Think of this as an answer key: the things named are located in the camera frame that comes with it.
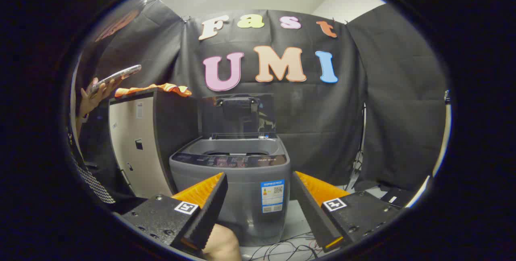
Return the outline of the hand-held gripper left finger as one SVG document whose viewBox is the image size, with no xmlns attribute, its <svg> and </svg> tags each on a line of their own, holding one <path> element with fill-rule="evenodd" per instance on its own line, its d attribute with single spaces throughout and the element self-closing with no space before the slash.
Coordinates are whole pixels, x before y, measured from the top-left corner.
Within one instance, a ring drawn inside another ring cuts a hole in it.
<svg viewBox="0 0 516 261">
<path fill-rule="evenodd" d="M 226 173 L 217 173 L 171 197 L 151 196 L 122 218 L 166 246 L 201 253 L 217 221 L 227 188 Z"/>
</svg>

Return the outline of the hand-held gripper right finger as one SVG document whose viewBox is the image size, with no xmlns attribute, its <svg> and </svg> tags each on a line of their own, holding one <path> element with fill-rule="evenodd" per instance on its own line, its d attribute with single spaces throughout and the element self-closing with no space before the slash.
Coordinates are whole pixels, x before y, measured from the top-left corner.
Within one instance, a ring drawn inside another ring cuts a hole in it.
<svg viewBox="0 0 516 261">
<path fill-rule="evenodd" d="M 299 171 L 292 173 L 291 193 L 326 253 L 369 238 L 401 211 L 367 191 L 349 193 Z"/>
</svg>

